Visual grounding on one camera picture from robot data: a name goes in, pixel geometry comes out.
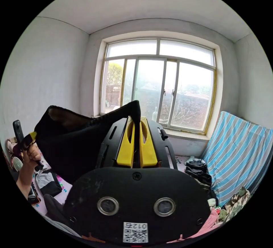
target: pink fabric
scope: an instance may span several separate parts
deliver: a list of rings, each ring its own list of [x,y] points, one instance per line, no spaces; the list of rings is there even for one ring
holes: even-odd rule
[[[206,222],[204,223],[202,228],[196,234],[188,237],[188,239],[203,235],[203,234],[205,234],[205,233],[219,227],[220,225],[222,225],[222,222],[219,222],[219,223],[215,224],[217,220],[218,220],[218,214],[217,214],[216,210],[213,208],[211,210],[211,214],[209,215],[208,219],[206,220]],[[173,242],[178,242],[178,241],[182,241],[182,240],[184,240],[183,236],[180,235],[180,239],[170,241],[170,242],[167,242],[167,243],[173,243]]]

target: camera lens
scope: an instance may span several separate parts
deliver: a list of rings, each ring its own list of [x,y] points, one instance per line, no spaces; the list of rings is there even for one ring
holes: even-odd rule
[[[97,203],[98,210],[106,216],[112,216],[119,210],[119,204],[116,199],[112,197],[103,197]]]
[[[167,217],[175,211],[175,203],[170,198],[161,198],[154,204],[154,212],[160,217]]]

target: striped mattress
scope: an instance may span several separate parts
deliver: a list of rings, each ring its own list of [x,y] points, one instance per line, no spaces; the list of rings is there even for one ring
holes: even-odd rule
[[[212,177],[219,205],[242,186],[257,188],[272,158],[273,129],[221,112],[217,127],[202,154]]]

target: qr code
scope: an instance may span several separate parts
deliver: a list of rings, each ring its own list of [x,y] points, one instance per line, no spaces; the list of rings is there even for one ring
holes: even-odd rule
[[[124,222],[123,223],[123,242],[147,243],[148,242],[148,224]]]

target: yellow plastic part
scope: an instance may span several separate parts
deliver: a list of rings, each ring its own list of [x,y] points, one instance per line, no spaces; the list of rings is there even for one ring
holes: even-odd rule
[[[31,138],[32,138],[32,142],[34,142],[35,139],[36,139],[37,132],[36,132],[36,131],[33,131],[33,132],[31,132],[29,135],[30,135]]]
[[[119,154],[117,156],[117,164],[120,166],[128,166],[132,168],[134,159],[134,140],[135,140],[135,124],[131,117],[128,118],[125,132],[121,141]]]
[[[139,137],[139,149],[140,149],[140,166],[141,168],[156,166],[157,157],[154,151],[154,145],[152,137],[149,131],[148,122],[145,117],[141,118],[140,122],[140,137]]]

